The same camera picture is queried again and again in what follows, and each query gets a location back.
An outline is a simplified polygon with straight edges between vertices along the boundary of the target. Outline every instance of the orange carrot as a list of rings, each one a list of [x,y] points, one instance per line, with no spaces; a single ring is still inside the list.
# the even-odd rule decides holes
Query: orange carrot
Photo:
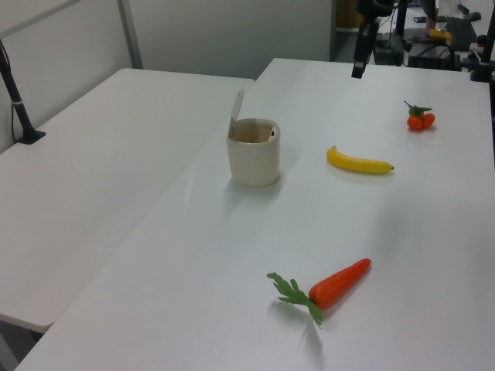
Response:
[[[370,259],[359,260],[354,265],[315,284],[309,290],[309,296],[299,289],[295,280],[290,280],[289,283],[275,272],[268,273],[267,277],[275,281],[273,285],[283,295],[278,298],[279,300],[289,304],[307,306],[309,314],[320,327],[323,322],[322,310],[343,297],[364,276],[370,264]]]
[[[370,259],[359,260],[354,265],[315,284],[309,290],[309,299],[318,308],[327,309],[339,301],[364,276],[370,264]]]

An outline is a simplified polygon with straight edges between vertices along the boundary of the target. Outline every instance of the banana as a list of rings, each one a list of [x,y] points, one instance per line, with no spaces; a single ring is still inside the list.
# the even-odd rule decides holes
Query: banana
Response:
[[[394,166],[385,161],[356,158],[344,155],[337,151],[337,147],[335,145],[333,145],[332,148],[326,152],[326,160],[334,166],[354,170],[355,172],[384,174],[394,168]]]

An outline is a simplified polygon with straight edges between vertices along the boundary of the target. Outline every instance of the carrot leaves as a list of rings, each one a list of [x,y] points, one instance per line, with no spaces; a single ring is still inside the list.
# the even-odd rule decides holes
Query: carrot leaves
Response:
[[[266,276],[275,281],[273,285],[280,294],[284,295],[283,297],[279,297],[279,300],[289,304],[307,306],[309,309],[309,314],[315,320],[315,323],[318,327],[321,326],[323,322],[322,311],[306,296],[306,294],[304,294],[304,292],[299,290],[299,286],[295,280],[290,280],[290,283],[288,283],[275,272],[269,273]]]

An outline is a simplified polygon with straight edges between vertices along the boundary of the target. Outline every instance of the red tomato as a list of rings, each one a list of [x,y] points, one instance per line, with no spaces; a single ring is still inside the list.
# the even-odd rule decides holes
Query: red tomato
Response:
[[[426,114],[423,117],[423,127],[425,129],[429,129],[433,125],[433,121],[435,121],[435,115],[434,114]]]
[[[423,120],[420,117],[409,116],[408,126],[411,130],[421,130],[423,129]]]

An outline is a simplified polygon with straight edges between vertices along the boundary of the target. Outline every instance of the wall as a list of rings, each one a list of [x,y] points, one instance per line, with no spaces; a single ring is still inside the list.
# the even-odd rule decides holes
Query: wall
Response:
[[[252,79],[274,57],[329,60],[333,1],[125,0],[144,68]]]
[[[81,0],[2,42],[35,128],[131,66],[116,0]],[[10,97],[0,80],[0,153],[12,145],[10,117]],[[15,127],[19,137],[17,116]]]

